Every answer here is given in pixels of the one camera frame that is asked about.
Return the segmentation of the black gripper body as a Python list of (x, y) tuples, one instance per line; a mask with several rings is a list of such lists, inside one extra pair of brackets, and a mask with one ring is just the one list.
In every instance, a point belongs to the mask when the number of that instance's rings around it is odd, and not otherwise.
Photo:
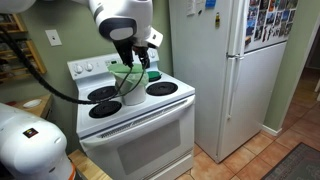
[(129, 68), (133, 67), (133, 56), (137, 55), (143, 68), (148, 68), (150, 65), (147, 47), (134, 46), (130, 40), (118, 40), (113, 42), (122, 62)]

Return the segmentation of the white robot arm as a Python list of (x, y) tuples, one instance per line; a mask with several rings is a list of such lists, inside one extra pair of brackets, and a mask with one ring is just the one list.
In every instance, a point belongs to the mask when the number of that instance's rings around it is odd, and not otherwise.
[(163, 35), (152, 27), (152, 0), (72, 0), (86, 6), (100, 35), (111, 41), (124, 65), (133, 67), (133, 54), (146, 68), (149, 48), (158, 48)]

